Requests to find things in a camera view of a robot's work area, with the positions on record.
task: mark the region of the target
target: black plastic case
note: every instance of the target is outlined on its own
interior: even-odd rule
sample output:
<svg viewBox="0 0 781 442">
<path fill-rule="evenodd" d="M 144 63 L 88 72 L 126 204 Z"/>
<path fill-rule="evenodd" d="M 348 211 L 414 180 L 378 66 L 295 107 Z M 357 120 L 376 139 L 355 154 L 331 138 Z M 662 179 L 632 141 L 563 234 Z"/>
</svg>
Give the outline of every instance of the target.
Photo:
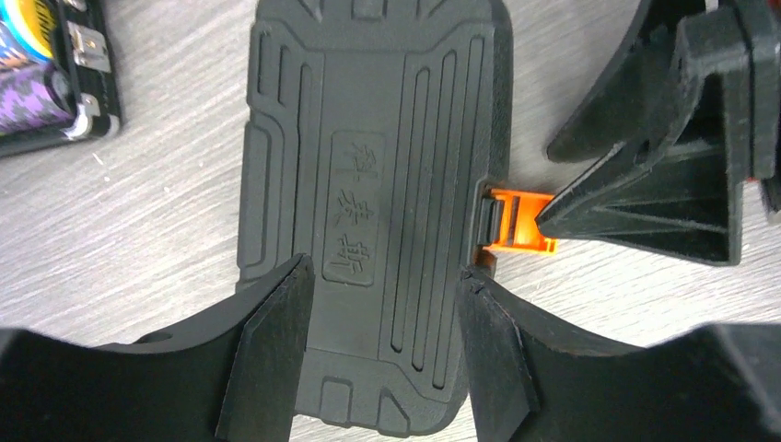
<svg viewBox="0 0 781 442">
<path fill-rule="evenodd" d="M 76 117 L 52 126 L 0 137 L 0 157 L 113 136 L 122 125 L 111 44 L 100 0 L 51 0 L 59 26 L 52 35 L 54 61 L 74 90 Z M 89 39 L 95 48 L 82 44 Z"/>
<path fill-rule="evenodd" d="M 467 394 L 454 309 L 507 177 L 500 0 L 264 0 L 251 34 L 240 286 L 295 253 L 316 285 L 297 412 L 393 436 Z"/>
</svg>

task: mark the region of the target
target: light wood grain surface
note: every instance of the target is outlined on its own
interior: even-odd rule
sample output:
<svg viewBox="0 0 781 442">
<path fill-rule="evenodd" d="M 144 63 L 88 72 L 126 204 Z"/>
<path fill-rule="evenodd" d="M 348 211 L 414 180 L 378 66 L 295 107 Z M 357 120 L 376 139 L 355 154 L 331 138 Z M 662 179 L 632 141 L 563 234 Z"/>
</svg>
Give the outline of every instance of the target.
<svg viewBox="0 0 781 442">
<path fill-rule="evenodd" d="M 607 63 L 637 0 L 507 0 L 515 27 L 512 184 L 555 192 L 583 166 L 542 148 Z M 0 324 L 129 343 L 230 296 L 256 0 L 106 2 L 127 125 L 118 138 L 0 160 Z M 713 269 L 597 242 L 503 256 L 497 280 L 614 339 L 713 320 L 781 321 L 778 229 L 748 185 L 743 264 Z M 291 440 L 392 440 L 297 417 Z M 473 441 L 467 402 L 441 433 Z"/>
</svg>

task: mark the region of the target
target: embossed label panel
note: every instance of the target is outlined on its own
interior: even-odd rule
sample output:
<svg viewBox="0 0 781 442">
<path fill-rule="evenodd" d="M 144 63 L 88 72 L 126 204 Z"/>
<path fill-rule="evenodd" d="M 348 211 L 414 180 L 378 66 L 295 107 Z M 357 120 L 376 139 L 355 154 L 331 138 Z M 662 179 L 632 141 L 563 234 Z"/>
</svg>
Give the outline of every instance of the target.
<svg viewBox="0 0 781 442">
<path fill-rule="evenodd" d="M 374 284 L 384 148 L 382 134 L 333 134 L 322 260 L 328 281 Z"/>
</svg>

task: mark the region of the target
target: robotic claw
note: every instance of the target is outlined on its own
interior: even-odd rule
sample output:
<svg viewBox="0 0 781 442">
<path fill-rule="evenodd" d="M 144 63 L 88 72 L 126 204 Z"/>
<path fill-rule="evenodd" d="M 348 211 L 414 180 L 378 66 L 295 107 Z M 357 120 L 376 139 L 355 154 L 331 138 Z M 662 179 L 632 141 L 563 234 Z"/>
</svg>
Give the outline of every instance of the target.
<svg viewBox="0 0 781 442">
<path fill-rule="evenodd" d="M 712 11 L 642 2 L 548 149 L 554 161 L 601 160 L 543 210 L 542 233 L 737 264 L 744 180 L 762 180 L 777 219 L 780 41 L 765 1 Z M 130 345 L 0 331 L 0 438 L 288 440 L 313 282 L 311 259 L 295 256 Z M 710 325 L 638 348 L 536 308 L 473 266 L 457 305 L 481 442 L 781 440 L 781 325 Z"/>
</svg>

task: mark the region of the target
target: orange latch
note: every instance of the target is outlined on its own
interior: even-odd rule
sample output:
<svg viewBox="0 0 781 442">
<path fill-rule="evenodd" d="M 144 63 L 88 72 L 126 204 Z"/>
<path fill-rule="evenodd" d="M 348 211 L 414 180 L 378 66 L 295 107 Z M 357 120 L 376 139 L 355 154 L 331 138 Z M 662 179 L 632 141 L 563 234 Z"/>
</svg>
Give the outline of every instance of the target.
<svg viewBox="0 0 781 442">
<path fill-rule="evenodd" d="M 499 240 L 485 249 L 554 255 L 558 240 L 540 233 L 534 219 L 554 198 L 553 195 L 521 191 L 491 190 L 491 195 L 504 203 Z"/>
</svg>

